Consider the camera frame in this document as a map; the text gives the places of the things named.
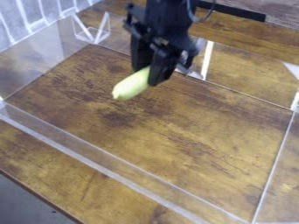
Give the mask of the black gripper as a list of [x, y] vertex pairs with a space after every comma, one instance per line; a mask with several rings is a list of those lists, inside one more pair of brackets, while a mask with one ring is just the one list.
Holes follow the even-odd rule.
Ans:
[[197, 22], [197, 0], [146, 0], [126, 5], [131, 62], [138, 72], [151, 65], [148, 85], [167, 81], [177, 65], [190, 68], [199, 50], [189, 34]]

